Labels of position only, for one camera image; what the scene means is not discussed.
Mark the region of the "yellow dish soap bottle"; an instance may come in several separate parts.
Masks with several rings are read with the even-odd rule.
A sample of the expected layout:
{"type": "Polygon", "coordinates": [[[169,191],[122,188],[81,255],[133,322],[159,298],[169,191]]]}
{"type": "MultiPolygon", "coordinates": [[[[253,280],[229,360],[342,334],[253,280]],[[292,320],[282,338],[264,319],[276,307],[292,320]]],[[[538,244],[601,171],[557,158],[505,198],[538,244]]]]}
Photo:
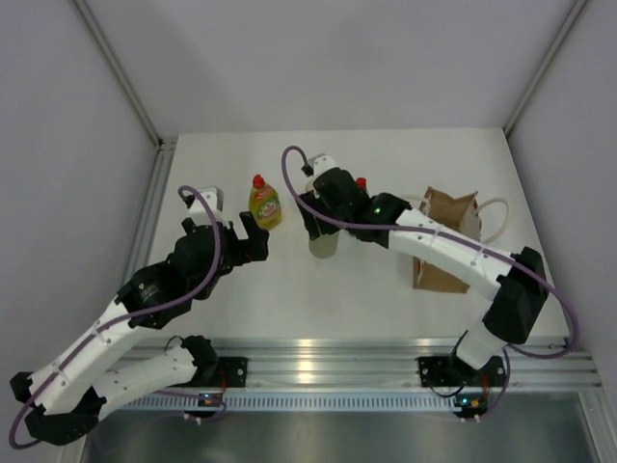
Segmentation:
{"type": "Polygon", "coordinates": [[[249,211],[257,225],[266,231],[282,220],[282,207],[277,190],[262,175],[255,175],[249,196],[249,211]]]}

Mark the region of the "white capped bottle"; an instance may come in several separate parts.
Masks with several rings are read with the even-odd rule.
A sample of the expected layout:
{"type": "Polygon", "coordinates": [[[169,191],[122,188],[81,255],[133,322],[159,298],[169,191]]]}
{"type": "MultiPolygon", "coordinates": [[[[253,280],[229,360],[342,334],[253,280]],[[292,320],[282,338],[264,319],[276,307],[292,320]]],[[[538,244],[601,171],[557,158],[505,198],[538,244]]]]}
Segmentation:
{"type": "Polygon", "coordinates": [[[321,234],[308,241],[308,249],[317,259],[329,259],[333,257],[337,251],[338,238],[338,231],[332,234],[321,234]]]}

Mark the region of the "cream pump soap bottle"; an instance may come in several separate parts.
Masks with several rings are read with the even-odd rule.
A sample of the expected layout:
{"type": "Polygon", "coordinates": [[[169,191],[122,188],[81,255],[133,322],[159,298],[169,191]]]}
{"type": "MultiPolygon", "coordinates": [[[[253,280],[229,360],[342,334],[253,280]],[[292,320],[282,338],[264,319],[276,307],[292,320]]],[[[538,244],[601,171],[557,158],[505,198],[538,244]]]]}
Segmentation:
{"type": "Polygon", "coordinates": [[[315,193],[314,186],[313,186],[313,179],[312,178],[306,184],[305,192],[306,193],[310,193],[310,194],[314,194],[315,193]]]}

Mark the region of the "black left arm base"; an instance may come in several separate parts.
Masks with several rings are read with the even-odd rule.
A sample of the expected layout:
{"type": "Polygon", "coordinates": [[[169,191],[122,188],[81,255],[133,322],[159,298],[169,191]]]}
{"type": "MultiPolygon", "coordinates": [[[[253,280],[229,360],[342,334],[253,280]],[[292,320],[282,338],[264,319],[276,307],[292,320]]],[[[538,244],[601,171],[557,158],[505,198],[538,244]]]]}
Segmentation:
{"type": "Polygon", "coordinates": [[[211,378],[209,388],[243,389],[247,384],[248,359],[246,357],[221,357],[211,378]]]}

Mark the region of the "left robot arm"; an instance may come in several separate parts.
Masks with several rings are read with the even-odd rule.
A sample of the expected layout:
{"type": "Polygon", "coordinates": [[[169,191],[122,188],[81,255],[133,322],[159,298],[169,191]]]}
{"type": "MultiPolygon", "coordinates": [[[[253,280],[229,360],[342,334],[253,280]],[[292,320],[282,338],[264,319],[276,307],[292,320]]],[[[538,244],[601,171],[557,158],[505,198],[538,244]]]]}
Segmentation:
{"type": "Polygon", "coordinates": [[[171,386],[216,383],[219,357],[211,341],[187,336],[179,345],[128,368],[115,363],[142,340],[207,299],[234,268],[268,258],[269,233],[249,212],[232,225],[183,221],[184,234],[165,260],[144,267],[118,291],[102,316],[46,368],[23,371],[10,381],[35,443],[65,446],[90,433],[125,404],[171,386]]]}

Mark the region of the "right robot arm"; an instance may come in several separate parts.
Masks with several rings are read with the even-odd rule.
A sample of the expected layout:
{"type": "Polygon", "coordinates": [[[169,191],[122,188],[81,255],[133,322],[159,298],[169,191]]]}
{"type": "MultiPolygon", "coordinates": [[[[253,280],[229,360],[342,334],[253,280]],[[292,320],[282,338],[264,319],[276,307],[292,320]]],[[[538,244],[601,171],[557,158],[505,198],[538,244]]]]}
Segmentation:
{"type": "Polygon", "coordinates": [[[423,260],[470,286],[489,309],[457,341],[442,367],[455,385],[472,382],[508,344],[524,344],[544,308],[545,268],[528,247],[507,254],[438,224],[390,193],[369,196],[338,167],[296,195],[310,239],[345,230],[358,240],[423,260]]]}

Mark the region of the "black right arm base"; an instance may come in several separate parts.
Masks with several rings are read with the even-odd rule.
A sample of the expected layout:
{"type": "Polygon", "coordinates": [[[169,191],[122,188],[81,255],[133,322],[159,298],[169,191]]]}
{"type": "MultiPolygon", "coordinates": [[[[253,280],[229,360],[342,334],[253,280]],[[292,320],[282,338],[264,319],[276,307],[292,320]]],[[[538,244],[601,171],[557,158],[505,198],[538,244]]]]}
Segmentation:
{"type": "Polygon", "coordinates": [[[418,374],[422,388],[458,387],[451,371],[448,356],[426,356],[417,358],[418,374]]]}

